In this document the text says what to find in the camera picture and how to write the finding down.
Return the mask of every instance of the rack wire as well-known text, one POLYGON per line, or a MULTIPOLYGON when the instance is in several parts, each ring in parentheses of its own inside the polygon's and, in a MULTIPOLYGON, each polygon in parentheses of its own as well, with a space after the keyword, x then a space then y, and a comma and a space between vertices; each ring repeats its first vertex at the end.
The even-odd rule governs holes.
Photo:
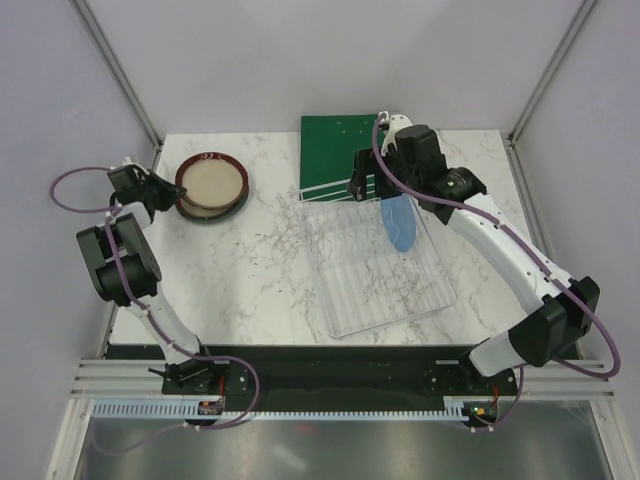
MULTIPOLYGON (((352 201, 347 182, 306 188, 292 196, 329 335, 343 337, 453 305, 455 291, 415 202, 416 240, 401 253, 387 234, 380 201, 352 201)), ((373 178, 368 182, 368 196, 374 196, 373 178)))

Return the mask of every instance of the table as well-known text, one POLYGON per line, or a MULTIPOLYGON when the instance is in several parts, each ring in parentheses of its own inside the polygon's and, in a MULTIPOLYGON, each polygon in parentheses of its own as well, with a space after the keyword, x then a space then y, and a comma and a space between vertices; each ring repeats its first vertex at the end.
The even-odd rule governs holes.
MULTIPOLYGON (((528 236, 524 213, 497 130, 438 132, 449 166, 471 169, 502 211, 528 236)), ((182 321, 205 344, 442 345, 472 344, 524 318, 515 296, 464 239, 422 212, 458 301, 434 315, 340 339, 327 334, 300 229, 291 211, 298 186, 299 134, 168 135, 157 167, 173 181, 199 152, 237 158, 251 193, 227 222, 196 225, 175 209, 156 216, 145 235, 163 273, 162 286, 182 321)), ((153 344, 133 315, 120 309, 111 344, 153 344)))

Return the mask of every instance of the blue object in rack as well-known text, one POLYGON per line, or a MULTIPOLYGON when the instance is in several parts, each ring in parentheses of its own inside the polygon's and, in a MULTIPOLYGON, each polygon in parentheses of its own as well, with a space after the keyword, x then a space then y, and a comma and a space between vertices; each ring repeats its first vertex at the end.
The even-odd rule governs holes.
POLYGON ((380 200, 382 222, 396 250, 406 253, 416 241, 416 217, 408 195, 380 200))

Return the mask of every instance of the white wall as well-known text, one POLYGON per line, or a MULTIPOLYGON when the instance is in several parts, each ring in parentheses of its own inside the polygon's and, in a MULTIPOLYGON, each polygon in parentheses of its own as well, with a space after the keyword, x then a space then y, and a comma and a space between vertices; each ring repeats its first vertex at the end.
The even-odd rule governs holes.
MULTIPOLYGON (((151 147, 65 0, 4 1, 0 65, 0 477, 36 480, 104 309, 75 240, 100 216, 57 209, 49 183, 126 154, 150 161, 151 147)), ((98 175, 61 196, 103 205, 98 175)))
MULTIPOLYGON (((640 447, 640 3, 600 2, 519 144, 556 259, 601 286, 640 447)), ((607 356, 597 334, 591 352, 607 356)))
POLYGON ((395 109, 510 129, 580 0, 89 0, 160 134, 395 109))

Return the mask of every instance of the stack of plates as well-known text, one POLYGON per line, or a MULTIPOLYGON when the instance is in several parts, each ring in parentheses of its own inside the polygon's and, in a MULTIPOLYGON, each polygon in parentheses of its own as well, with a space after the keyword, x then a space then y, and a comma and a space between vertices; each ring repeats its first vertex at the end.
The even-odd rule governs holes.
POLYGON ((183 217, 217 223, 238 212, 249 197, 249 176, 235 158, 224 153, 199 153, 176 173, 176 185, 187 189, 176 204, 183 217))

